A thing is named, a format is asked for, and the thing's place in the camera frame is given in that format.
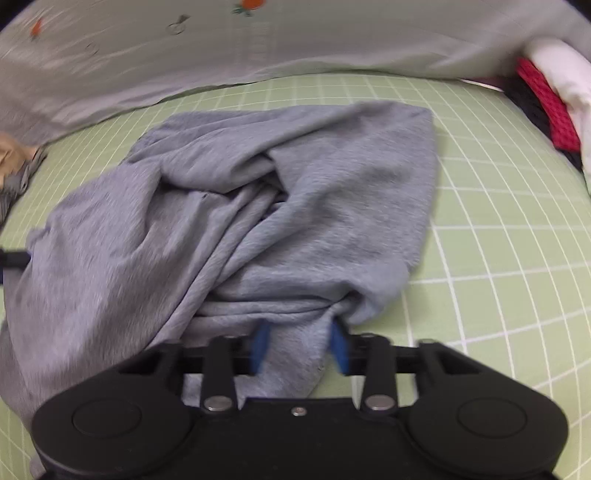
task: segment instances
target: green cutting mat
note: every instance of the green cutting mat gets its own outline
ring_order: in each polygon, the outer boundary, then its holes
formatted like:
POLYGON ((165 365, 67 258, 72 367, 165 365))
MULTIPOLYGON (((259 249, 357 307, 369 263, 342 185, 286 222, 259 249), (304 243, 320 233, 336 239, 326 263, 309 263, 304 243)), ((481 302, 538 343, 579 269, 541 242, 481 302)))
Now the green cutting mat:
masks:
MULTIPOLYGON (((117 165, 177 112, 392 99, 435 114, 441 176, 421 267, 360 331, 400 345, 435 338, 555 399, 570 421, 557 468, 591 480, 591 201, 583 180, 501 94, 457 82, 368 74, 269 80, 126 113, 55 143, 0 235, 29 229, 83 181, 117 165)), ((402 397, 413 399, 407 377, 402 397)), ((329 364, 316 396, 350 395, 329 364)), ((33 448, 0 402, 0 480, 28 478, 33 448)))

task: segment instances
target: gray fabric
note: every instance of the gray fabric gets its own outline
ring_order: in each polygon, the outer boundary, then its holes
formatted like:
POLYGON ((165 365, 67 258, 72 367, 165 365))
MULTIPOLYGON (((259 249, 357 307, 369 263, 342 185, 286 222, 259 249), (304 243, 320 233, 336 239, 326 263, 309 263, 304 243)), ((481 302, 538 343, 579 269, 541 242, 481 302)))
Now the gray fabric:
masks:
MULTIPOLYGON (((275 324, 244 396, 307 395, 329 322, 377 315, 420 259, 431 112, 401 103, 176 115, 69 194, 5 273, 0 394, 52 395, 150 345, 275 324)), ((198 399, 197 378, 184 400, 198 399)))

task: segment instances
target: white towel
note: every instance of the white towel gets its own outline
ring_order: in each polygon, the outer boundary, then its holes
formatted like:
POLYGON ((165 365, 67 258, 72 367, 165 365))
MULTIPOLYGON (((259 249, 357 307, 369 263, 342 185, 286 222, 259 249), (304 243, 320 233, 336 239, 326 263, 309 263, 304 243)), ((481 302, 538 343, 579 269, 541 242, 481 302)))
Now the white towel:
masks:
POLYGON ((583 174, 591 193, 591 63, 557 38, 533 40, 525 55, 567 106, 581 140, 583 174))

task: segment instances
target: red mesh fabric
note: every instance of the red mesh fabric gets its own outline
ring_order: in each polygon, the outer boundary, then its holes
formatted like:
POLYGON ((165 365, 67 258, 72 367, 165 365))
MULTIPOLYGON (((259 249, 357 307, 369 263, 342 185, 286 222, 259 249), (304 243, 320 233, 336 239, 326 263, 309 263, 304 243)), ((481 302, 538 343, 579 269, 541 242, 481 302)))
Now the red mesh fabric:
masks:
POLYGON ((581 142, 566 105, 548 85, 544 75, 533 63, 523 57, 517 60, 517 74, 533 90, 548 115, 550 139, 554 146, 560 150, 580 151, 581 142))

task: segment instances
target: white fabric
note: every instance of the white fabric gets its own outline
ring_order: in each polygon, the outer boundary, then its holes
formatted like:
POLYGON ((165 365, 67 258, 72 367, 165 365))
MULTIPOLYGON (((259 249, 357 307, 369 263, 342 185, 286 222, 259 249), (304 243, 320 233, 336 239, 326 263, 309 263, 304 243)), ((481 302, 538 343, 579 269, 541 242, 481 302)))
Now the white fabric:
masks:
POLYGON ((591 54, 565 0, 241 1, 36 0, 0 33, 0 129, 39 142, 195 87, 334 69, 489 76, 541 35, 591 54))
POLYGON ((556 38, 533 40, 526 46, 525 55, 566 104, 581 140, 583 174, 591 193, 591 63, 556 38))

